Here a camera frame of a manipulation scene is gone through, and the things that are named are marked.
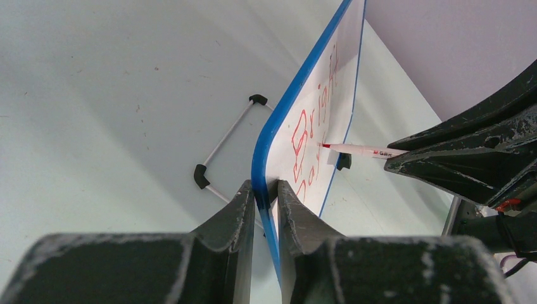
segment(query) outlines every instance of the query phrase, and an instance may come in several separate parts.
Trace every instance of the white table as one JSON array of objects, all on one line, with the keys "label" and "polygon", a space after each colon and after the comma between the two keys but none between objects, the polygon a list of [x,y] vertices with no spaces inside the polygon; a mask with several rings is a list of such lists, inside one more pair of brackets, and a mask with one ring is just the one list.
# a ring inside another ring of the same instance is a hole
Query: white table
[{"label": "white table", "polygon": [[[222,202],[192,180],[252,94],[273,105],[339,0],[0,4],[0,286],[52,232],[187,232]],[[439,122],[369,24],[349,142],[385,146]],[[231,197],[270,110],[254,107],[209,166]],[[322,218],[347,235],[440,234],[449,195],[353,159]],[[252,303],[279,287],[256,228]]]}]

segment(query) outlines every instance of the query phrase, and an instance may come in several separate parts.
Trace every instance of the black corner connector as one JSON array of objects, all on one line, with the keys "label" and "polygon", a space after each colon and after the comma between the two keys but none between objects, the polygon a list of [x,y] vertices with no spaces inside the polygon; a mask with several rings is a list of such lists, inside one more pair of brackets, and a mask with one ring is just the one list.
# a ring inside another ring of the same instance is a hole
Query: black corner connector
[{"label": "black corner connector", "polygon": [[194,181],[200,189],[204,189],[206,186],[209,186],[211,183],[205,178],[205,171],[207,167],[202,164],[197,164],[196,169],[194,169]]},{"label": "black corner connector", "polygon": [[343,168],[350,169],[352,164],[351,155],[348,153],[340,153],[338,159],[338,165],[336,168],[341,171]]},{"label": "black corner connector", "polygon": [[260,104],[262,106],[266,105],[267,101],[268,101],[268,99],[265,96],[259,95],[259,94],[255,94],[255,95],[250,96],[250,98],[248,100],[252,100],[254,105],[256,103],[258,103],[258,104]]}]

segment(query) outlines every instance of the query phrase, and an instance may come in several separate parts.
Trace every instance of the white marker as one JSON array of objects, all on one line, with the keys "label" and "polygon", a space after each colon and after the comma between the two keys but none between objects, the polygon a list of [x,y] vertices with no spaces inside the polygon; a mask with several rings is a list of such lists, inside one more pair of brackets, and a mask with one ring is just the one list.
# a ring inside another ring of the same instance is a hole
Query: white marker
[{"label": "white marker", "polygon": [[373,158],[380,158],[387,160],[388,158],[401,155],[408,151],[389,149],[389,148],[378,148],[371,146],[356,146],[354,144],[322,144],[323,147],[332,149],[340,153],[348,153],[353,155],[362,155]]}]

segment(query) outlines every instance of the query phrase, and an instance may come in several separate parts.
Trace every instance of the whiteboard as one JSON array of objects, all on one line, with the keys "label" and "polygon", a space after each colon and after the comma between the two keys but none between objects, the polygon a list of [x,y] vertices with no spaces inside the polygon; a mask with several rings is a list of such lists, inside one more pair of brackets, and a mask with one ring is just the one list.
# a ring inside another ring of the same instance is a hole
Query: whiteboard
[{"label": "whiteboard", "polygon": [[286,180],[320,216],[339,153],[321,143],[345,141],[355,102],[365,0],[344,0],[282,96],[258,138],[252,186],[280,278],[277,200],[269,188]]}]

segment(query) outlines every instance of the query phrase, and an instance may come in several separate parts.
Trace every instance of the blue edge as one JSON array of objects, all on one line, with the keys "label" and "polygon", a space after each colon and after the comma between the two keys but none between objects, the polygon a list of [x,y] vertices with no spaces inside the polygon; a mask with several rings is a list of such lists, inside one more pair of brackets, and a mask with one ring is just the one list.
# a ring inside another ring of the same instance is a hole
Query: blue edge
[{"label": "blue edge", "polygon": [[[267,165],[267,157],[269,155],[269,148],[272,144],[272,141],[274,140],[276,133],[278,132],[280,126],[282,125],[287,113],[289,113],[289,110],[294,104],[294,101],[298,97],[298,94],[300,93],[300,90],[301,90],[301,85],[304,84],[305,81],[310,76],[313,70],[313,67],[317,64],[320,58],[320,55],[322,54],[323,50],[328,45],[328,41],[332,37],[332,34],[336,30],[336,28],[338,27],[339,22],[341,21],[341,18],[345,14],[351,1],[352,0],[343,0],[338,10],[332,17],[332,20],[330,20],[330,22],[328,23],[328,26],[325,28],[325,30],[319,37],[319,40],[314,45],[312,51],[310,52],[310,54],[304,61],[304,64],[302,64],[302,66],[298,70],[298,73],[294,77],[293,81],[291,81],[291,84],[289,85],[285,93],[283,94],[282,99],[280,100],[276,108],[274,109],[274,112],[268,118],[267,123],[261,130],[261,133],[255,145],[253,159],[252,159],[252,166],[251,166],[252,188],[254,190],[255,198],[257,201],[257,207],[259,209],[259,214],[261,216],[261,221],[263,222],[263,228],[265,229],[265,235],[267,237],[270,255],[272,256],[272,262],[274,264],[276,275],[278,277],[278,282],[280,284],[281,284],[281,271],[280,271],[278,238],[275,234],[274,220],[270,218],[269,209],[270,209],[271,202],[269,201],[269,190],[268,190],[266,179],[265,179],[265,167]],[[358,84],[358,66],[360,66],[360,53],[362,49],[363,22],[365,20],[365,4],[366,3],[367,3],[367,0],[364,1],[364,7],[363,7],[364,16],[362,17],[362,31],[360,33],[360,45],[358,49],[358,65],[357,65],[357,73],[356,73],[356,80],[355,80],[353,112],[354,112],[354,103],[356,99],[356,86]],[[349,126],[347,127],[345,140],[349,133],[351,122],[352,122],[352,116],[349,122]],[[332,179],[330,180],[329,189],[330,189],[330,186],[332,185],[332,180],[334,179],[335,173],[336,173],[336,167],[334,167],[334,171],[332,173]],[[328,192],[324,198],[324,202],[322,204],[319,217],[322,214],[322,210],[324,209],[324,205],[326,203],[327,197],[328,197]]]}]

